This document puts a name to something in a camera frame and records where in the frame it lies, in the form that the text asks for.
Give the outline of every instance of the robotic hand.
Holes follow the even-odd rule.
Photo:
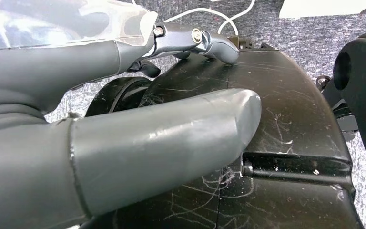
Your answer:
[[[233,63],[225,37],[106,0],[0,0],[0,228],[65,228],[160,194],[240,156],[260,98],[228,89],[48,124],[67,90],[190,52]]]

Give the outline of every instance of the bolt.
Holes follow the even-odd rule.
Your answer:
[[[153,30],[153,33],[155,34],[155,37],[159,37],[159,36],[162,36],[165,32],[163,31],[162,27],[156,27]]]
[[[192,38],[196,44],[199,44],[199,43],[201,43],[201,40],[203,39],[203,35],[201,34],[201,31],[199,29],[193,29]]]
[[[250,161],[244,161],[242,165],[242,176],[251,177],[253,176],[253,165]]]

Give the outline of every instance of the scratch mark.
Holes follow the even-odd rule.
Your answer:
[[[174,213],[174,211],[173,211],[173,206],[176,206],[176,207],[178,207],[178,208],[180,208],[180,209],[182,209],[182,210],[185,210],[185,211],[189,211],[187,208],[184,208],[184,207],[182,207],[182,206],[180,206],[180,205],[178,205],[178,204],[175,204],[175,203],[173,203],[173,201],[172,202],[170,202],[170,201],[168,201],[170,204],[171,204],[171,208],[170,208],[170,211],[171,212],[173,212]],[[197,214],[197,213],[195,213],[195,212],[190,212],[191,214],[193,214],[193,215],[195,215],[195,216],[197,216],[197,217],[199,217],[199,218],[201,218],[201,219],[203,219],[203,220],[205,220],[206,222],[209,222],[209,223],[211,223],[212,225],[214,225],[214,227],[215,227],[215,225],[216,225],[216,223],[214,223],[213,221],[211,221],[211,220],[209,220],[209,219],[207,219],[207,218],[205,218],[204,216],[202,216],[202,215],[200,215],[200,214]],[[204,226],[204,227],[206,227],[206,228],[209,228],[209,226],[207,226],[207,225],[205,225],[205,224],[203,224],[203,223],[201,223],[201,222],[199,222],[199,221],[196,221],[196,220],[190,220],[190,219],[187,219],[187,218],[184,218],[184,217],[180,217],[180,216],[176,216],[177,218],[179,218],[179,219],[184,219],[184,220],[186,220],[186,221],[188,221],[188,222],[191,222],[191,223],[197,223],[197,224],[200,224],[200,225],[202,225],[202,226]]]
[[[275,139],[275,140],[277,140],[279,143],[280,143],[280,149],[278,150],[278,152],[280,153],[280,154],[288,154],[288,153],[293,153],[293,148],[292,148],[292,143],[293,143],[293,140],[291,140],[291,141],[288,141],[288,142],[285,142],[284,141],[284,138],[283,138],[283,134],[282,134],[282,132],[281,132],[281,129],[282,129],[282,127],[279,125],[279,122],[280,123],[282,123],[282,124],[284,124],[284,122],[282,122],[281,120],[280,120],[280,118],[281,118],[281,113],[279,113],[279,114],[275,114],[275,113],[273,113],[273,111],[271,111],[269,108],[267,108],[266,109],[269,113],[271,113],[272,115],[273,115],[273,117],[274,117],[274,120],[275,120],[275,123],[274,123],[274,125],[275,125],[275,127],[276,127],[276,130],[277,130],[277,132],[278,132],[278,135],[279,135],[279,137],[280,137],[280,139],[277,139],[277,138],[275,138],[275,137],[273,137],[273,136],[271,136],[271,134],[269,134],[269,133],[267,133],[265,130],[263,130],[263,132],[264,133],[267,133],[270,137],[272,137],[273,139]],[[289,146],[289,148],[287,149],[287,152],[285,152],[285,153],[283,153],[282,152],[282,149],[283,149],[283,147],[284,147],[284,145],[290,145]]]
[[[172,88],[160,88],[162,90],[167,90],[167,91],[177,91],[177,92],[191,92],[191,91],[194,91],[196,89],[198,89],[200,86],[197,86],[193,89],[190,89],[190,90],[179,90],[179,89],[172,89]]]
[[[200,205],[200,206],[198,206],[198,207],[196,207],[196,208],[194,208],[194,209],[187,210],[187,211],[184,211],[184,212],[173,213],[173,214],[171,214],[171,215],[169,215],[169,216],[166,216],[166,217],[164,218],[164,220],[165,220],[165,219],[168,219],[168,218],[170,218],[170,217],[173,217],[173,216],[179,216],[179,215],[183,215],[183,214],[187,214],[187,213],[192,213],[192,212],[194,212],[194,211],[196,211],[196,210],[198,210],[198,209],[203,208],[204,206],[206,206],[208,203],[210,203],[210,202],[211,202],[211,200],[214,198],[214,196],[218,196],[218,195],[216,195],[217,191],[218,191],[218,188],[216,188],[216,189],[215,189],[214,193],[211,195],[211,197],[208,199],[208,201],[206,201],[206,203],[204,203],[203,205]]]

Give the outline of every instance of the black wheel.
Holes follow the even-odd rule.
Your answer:
[[[137,108],[152,81],[123,77],[106,84],[90,104],[86,117]]]

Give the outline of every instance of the black plastic part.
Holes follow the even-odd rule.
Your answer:
[[[234,65],[191,55],[159,76],[140,106],[224,88],[251,89],[262,99],[262,120],[243,157],[116,211],[113,228],[363,228],[352,161],[331,107],[272,47],[242,52]]]
[[[156,67],[155,64],[152,62],[149,62],[148,60],[142,60],[135,62],[128,70],[128,73],[136,73],[136,72],[142,72],[146,76],[150,78],[155,78],[161,73],[161,70]]]
[[[333,109],[346,103],[366,149],[366,39],[348,43],[338,55],[333,72],[333,82],[323,91]],[[349,129],[356,125],[347,125]]]

